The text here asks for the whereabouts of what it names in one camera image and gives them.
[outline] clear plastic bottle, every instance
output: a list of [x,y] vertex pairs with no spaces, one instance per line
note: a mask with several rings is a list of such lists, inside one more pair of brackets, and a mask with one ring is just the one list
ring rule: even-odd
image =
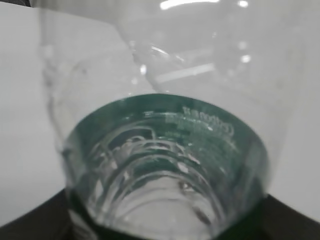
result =
[[37,4],[79,239],[254,232],[303,77],[307,2]]

